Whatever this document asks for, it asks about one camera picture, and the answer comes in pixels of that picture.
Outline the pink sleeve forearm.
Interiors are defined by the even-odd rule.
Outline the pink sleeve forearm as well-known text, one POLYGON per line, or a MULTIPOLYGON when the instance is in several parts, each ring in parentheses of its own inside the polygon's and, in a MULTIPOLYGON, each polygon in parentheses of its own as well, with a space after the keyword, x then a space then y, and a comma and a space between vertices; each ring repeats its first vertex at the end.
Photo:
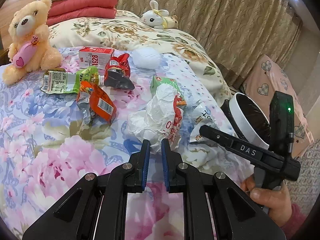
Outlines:
POLYGON ((291 239, 306 219, 306 216, 301 212, 300 207, 297 204, 292 204, 291 207, 292 215, 287 223, 282 227, 282 230, 286 235, 286 239, 291 239))

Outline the person right hand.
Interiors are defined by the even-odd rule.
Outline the person right hand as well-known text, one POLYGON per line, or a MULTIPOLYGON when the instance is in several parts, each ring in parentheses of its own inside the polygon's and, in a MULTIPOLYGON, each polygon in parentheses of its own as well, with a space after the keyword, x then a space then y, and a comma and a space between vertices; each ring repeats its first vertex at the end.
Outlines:
POLYGON ((279 226, 284 226, 292 216, 292 204, 289 190, 285 182, 282 182, 280 190, 258 188, 255 185, 253 175, 246 178, 240 188, 249 192, 250 198, 262 206, 269 208, 269 217, 279 226))

